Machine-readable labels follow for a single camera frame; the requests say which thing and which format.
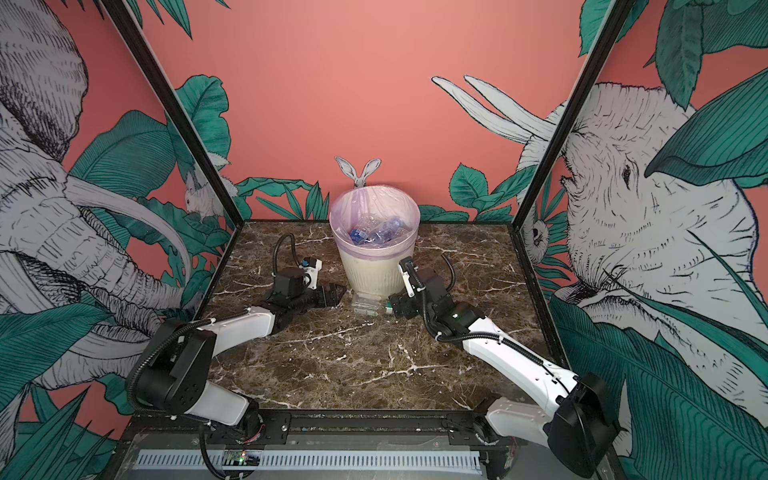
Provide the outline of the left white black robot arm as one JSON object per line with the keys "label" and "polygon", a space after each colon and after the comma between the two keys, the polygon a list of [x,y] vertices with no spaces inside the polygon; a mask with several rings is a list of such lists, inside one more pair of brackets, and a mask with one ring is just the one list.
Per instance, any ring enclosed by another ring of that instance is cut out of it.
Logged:
{"label": "left white black robot arm", "polygon": [[258,403],[211,382],[213,359],[280,333],[309,310],[337,307],[347,288],[321,283],[319,271],[312,266],[279,271],[267,297],[238,316],[165,321],[126,378],[131,407],[241,430],[256,428]]}

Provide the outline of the clear bottle green band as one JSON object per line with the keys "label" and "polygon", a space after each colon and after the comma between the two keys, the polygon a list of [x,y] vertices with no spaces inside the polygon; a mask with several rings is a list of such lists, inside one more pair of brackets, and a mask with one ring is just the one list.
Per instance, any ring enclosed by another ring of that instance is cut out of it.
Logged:
{"label": "clear bottle green band", "polygon": [[355,314],[365,316],[383,316],[393,313],[391,303],[384,297],[354,293],[351,308]]}

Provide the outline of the blue label bottle white cap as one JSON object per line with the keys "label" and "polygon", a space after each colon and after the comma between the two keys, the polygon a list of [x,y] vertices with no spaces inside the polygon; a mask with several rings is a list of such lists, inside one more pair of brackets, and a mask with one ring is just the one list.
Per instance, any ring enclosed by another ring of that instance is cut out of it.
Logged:
{"label": "blue label bottle white cap", "polygon": [[349,238],[357,246],[371,244],[375,241],[374,230],[372,227],[359,226],[349,232]]}

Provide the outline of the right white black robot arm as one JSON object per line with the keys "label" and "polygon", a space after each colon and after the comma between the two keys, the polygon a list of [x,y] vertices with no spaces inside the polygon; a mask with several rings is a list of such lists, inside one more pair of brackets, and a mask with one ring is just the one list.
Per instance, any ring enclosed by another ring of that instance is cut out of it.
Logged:
{"label": "right white black robot arm", "polygon": [[412,258],[400,261],[403,291],[389,298],[398,318],[422,318],[436,341],[461,347],[484,361],[531,399],[525,405],[493,401],[485,424],[498,437],[517,437],[547,447],[573,474],[594,475],[620,432],[608,386],[593,373],[578,375],[513,339],[479,308],[457,302],[450,285]]}

